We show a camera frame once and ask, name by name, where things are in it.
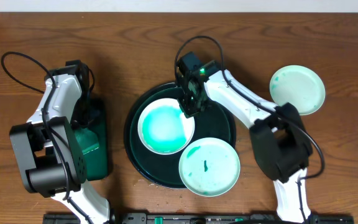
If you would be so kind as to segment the green sponge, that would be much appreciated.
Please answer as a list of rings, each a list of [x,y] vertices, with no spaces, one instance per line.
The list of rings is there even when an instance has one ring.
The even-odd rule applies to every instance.
[[[77,129],[74,134],[83,154],[99,149],[98,136],[88,128]]]

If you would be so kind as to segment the white plate with green stain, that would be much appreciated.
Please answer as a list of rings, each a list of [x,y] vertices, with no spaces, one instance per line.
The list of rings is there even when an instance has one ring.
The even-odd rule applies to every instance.
[[[175,154],[190,143],[195,119],[187,118],[173,98],[155,100],[142,110],[137,124],[141,143],[160,155]]]

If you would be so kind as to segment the mint plate front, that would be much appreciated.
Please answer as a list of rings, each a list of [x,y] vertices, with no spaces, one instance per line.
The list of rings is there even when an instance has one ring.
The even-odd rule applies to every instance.
[[[187,189],[203,197],[217,197],[236,184],[241,163],[235,149],[226,141],[202,138],[184,149],[178,171]]]

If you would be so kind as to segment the mint plate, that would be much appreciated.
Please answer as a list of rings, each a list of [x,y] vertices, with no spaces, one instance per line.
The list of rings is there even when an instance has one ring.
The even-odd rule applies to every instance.
[[[178,171],[187,189],[203,197],[217,197],[236,184],[241,163],[235,149],[226,141],[202,138],[184,149]]]
[[[288,65],[271,77],[269,92],[277,105],[291,103],[300,115],[312,114],[322,107],[326,90],[322,79],[311,69]]]

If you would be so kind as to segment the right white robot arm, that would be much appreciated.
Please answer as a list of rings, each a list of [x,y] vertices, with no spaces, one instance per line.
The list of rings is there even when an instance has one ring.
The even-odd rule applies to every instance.
[[[311,211],[305,180],[314,142],[297,109],[290,103],[278,106],[259,97],[228,70],[181,68],[175,76],[184,92],[179,103],[187,117],[214,101],[249,129],[255,161],[275,187],[278,217],[285,222],[307,223]]]

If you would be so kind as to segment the dark green rectangular tray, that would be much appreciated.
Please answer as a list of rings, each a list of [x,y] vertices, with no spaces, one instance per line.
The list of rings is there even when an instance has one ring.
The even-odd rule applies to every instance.
[[[108,141],[106,127],[106,110],[101,100],[101,122],[96,126],[88,127],[96,133],[99,139],[99,149],[83,154],[86,162],[86,175],[88,181],[101,180],[108,176]]]

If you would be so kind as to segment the round dark green tray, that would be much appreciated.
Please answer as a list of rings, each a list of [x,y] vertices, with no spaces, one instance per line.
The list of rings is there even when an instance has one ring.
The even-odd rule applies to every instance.
[[[124,126],[124,145],[129,160],[136,170],[149,181],[171,189],[184,189],[180,178],[178,163],[182,152],[160,155],[148,150],[137,133],[137,124],[141,112],[151,102],[161,98],[178,99],[183,95],[181,88],[175,83],[164,83],[145,92],[134,103],[129,111]],[[195,133],[194,142],[201,138],[218,138],[236,145],[236,125],[233,115],[223,106],[210,102],[207,108],[193,117]]]

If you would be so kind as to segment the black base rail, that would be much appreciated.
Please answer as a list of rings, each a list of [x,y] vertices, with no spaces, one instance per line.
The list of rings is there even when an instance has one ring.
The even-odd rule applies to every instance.
[[[147,215],[145,213],[125,213],[114,220],[118,224],[240,224],[240,223],[283,223],[276,215],[253,214],[235,215]],[[309,224],[355,224],[351,216],[310,215]]]

